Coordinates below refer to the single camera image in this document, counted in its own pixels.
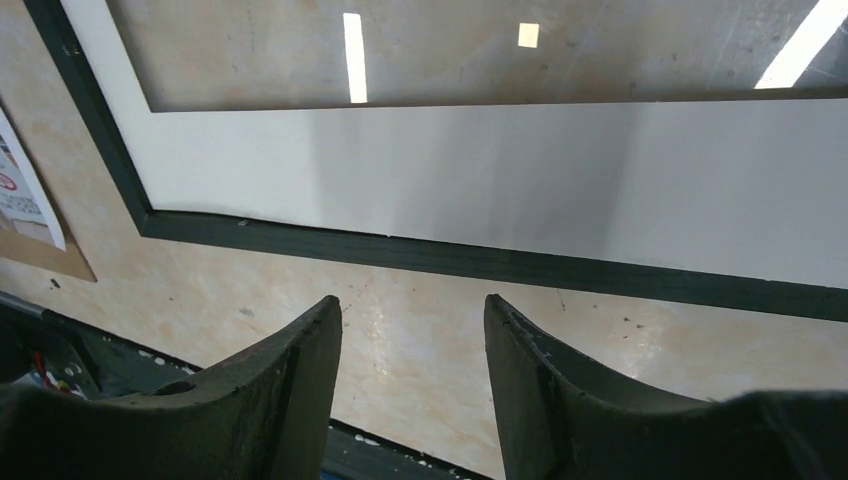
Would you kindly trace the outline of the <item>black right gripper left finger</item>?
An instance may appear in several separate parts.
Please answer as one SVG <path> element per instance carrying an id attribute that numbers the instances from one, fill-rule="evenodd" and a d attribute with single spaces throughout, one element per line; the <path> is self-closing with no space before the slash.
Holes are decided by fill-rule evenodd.
<path id="1" fill-rule="evenodd" d="M 327 296 L 278 332 L 151 393 L 1 390 L 5 479 L 316 479 L 340 361 Z"/>

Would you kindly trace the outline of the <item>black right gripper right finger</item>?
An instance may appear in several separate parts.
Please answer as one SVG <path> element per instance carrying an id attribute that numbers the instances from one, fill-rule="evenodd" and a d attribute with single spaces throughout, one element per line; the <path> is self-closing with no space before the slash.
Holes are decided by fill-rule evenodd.
<path id="1" fill-rule="evenodd" d="M 843 479 L 847 395 L 757 390 L 698 400 L 628 377 L 502 297 L 485 351 L 510 479 Z"/>

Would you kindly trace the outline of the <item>white mat board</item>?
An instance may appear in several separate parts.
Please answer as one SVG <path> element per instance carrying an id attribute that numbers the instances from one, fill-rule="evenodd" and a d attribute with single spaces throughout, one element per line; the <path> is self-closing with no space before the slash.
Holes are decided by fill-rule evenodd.
<path id="1" fill-rule="evenodd" d="M 843 99 L 155 113 L 64 9 L 157 210 L 847 285 Z"/>

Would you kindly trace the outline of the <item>cat photo print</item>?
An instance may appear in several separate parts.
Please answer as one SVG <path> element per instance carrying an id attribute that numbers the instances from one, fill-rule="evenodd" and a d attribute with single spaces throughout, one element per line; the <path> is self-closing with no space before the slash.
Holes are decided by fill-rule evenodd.
<path id="1" fill-rule="evenodd" d="M 11 122 L 1 110 L 1 228 L 65 251 L 58 215 Z"/>

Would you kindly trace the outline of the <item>brown backing board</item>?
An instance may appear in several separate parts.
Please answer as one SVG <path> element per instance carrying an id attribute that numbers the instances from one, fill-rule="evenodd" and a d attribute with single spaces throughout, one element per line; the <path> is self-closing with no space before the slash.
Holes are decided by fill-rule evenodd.
<path id="1" fill-rule="evenodd" d="M 23 145 L 23 148 L 25 149 L 25 152 L 37 172 L 43 188 L 47 192 L 48 199 L 50 200 L 54 211 L 58 215 L 60 225 L 65 235 L 67 248 L 65 251 L 62 251 L 41 241 L 1 228 L 1 257 L 95 283 L 97 281 L 97 277 L 78 242 L 74 238 L 69 224 L 61 212 L 59 204 L 54 199 L 54 196 L 48 188 L 48 184 L 39 172 L 36 162 L 34 161 L 34 157 L 29 153 L 25 142 L 22 140 L 22 137 L 18 132 L 18 129 L 11 121 L 10 115 L 5 109 L 2 110 L 4 110 L 5 115 L 11 122 L 20 142 Z"/>

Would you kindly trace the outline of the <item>black picture frame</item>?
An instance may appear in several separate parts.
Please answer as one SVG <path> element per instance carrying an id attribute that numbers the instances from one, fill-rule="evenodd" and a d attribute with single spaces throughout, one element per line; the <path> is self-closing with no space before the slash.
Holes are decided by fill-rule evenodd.
<path id="1" fill-rule="evenodd" d="M 142 237 L 817 320 L 847 319 L 847 292 L 839 288 L 158 211 L 144 192 L 64 7 L 58 1 L 28 1 L 25 6 Z"/>

